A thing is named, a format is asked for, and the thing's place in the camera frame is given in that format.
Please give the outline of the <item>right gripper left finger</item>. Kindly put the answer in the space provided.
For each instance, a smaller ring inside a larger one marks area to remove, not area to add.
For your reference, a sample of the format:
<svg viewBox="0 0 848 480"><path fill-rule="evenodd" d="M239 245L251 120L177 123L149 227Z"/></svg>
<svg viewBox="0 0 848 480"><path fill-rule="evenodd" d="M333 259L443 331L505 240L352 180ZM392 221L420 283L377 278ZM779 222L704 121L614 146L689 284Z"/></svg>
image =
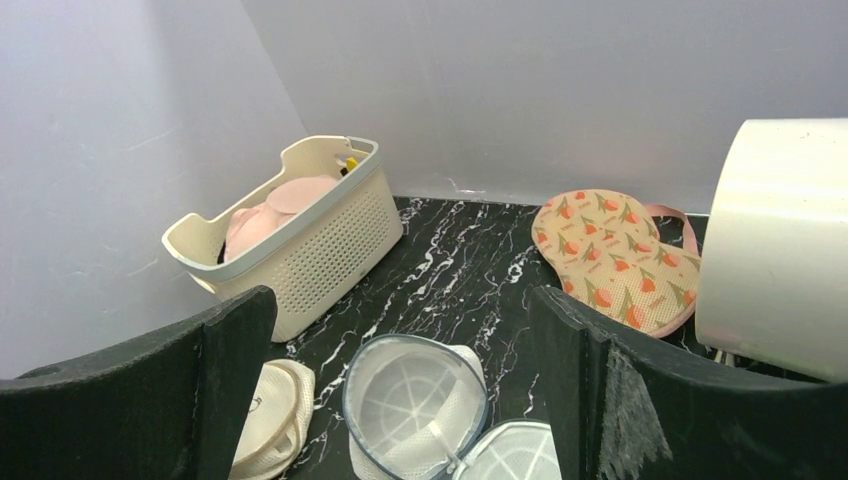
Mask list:
<svg viewBox="0 0 848 480"><path fill-rule="evenodd" d="M5 479L225 479L277 316L254 287L1 384Z"/></svg>

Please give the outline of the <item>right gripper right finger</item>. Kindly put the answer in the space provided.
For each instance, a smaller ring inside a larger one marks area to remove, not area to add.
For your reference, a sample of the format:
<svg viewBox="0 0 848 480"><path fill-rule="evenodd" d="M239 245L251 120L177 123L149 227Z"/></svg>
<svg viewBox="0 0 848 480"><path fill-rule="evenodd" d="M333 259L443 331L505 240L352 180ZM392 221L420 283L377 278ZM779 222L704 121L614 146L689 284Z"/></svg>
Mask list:
<svg viewBox="0 0 848 480"><path fill-rule="evenodd" d="M843 479L847 387L727 366L543 286L529 325L565 479Z"/></svg>

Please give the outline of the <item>pink bra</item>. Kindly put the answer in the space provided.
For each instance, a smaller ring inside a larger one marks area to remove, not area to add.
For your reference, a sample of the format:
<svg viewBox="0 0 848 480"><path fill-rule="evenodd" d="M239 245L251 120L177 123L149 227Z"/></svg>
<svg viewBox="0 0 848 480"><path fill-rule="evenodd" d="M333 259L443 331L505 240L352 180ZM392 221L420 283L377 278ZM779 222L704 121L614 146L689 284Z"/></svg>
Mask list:
<svg viewBox="0 0 848 480"><path fill-rule="evenodd" d="M230 261L265 240L337 183L328 175L297 178L276 187L256 206L236 210L226 231L223 261Z"/></svg>

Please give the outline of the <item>white blue-trimmed mesh laundry bag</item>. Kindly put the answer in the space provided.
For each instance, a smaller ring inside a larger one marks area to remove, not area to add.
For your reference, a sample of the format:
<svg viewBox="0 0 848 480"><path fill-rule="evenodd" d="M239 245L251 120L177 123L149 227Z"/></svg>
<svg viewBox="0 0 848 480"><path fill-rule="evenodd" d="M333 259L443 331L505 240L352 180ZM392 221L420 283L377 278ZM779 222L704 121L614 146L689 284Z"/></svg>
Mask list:
<svg viewBox="0 0 848 480"><path fill-rule="evenodd" d="M550 426L487 427L482 363L463 345L382 335L360 347L342 396L360 479L558 479Z"/></svg>

